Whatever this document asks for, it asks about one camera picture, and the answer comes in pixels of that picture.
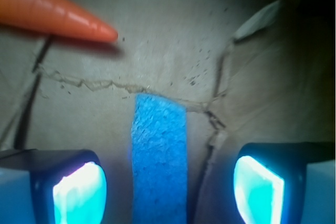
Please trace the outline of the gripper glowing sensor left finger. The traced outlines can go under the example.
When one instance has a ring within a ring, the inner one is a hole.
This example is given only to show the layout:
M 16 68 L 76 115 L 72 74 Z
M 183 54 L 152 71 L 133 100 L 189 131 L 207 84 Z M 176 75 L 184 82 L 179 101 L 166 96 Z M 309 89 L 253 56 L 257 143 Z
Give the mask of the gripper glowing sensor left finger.
M 1 151 L 1 223 L 101 223 L 106 200 L 91 150 Z

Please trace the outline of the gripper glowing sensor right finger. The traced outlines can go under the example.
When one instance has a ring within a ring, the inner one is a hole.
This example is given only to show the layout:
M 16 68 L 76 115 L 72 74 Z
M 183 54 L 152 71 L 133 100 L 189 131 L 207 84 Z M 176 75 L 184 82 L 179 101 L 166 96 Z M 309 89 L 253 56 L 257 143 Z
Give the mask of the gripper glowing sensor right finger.
M 335 143 L 248 143 L 233 189 L 244 223 L 335 223 Z

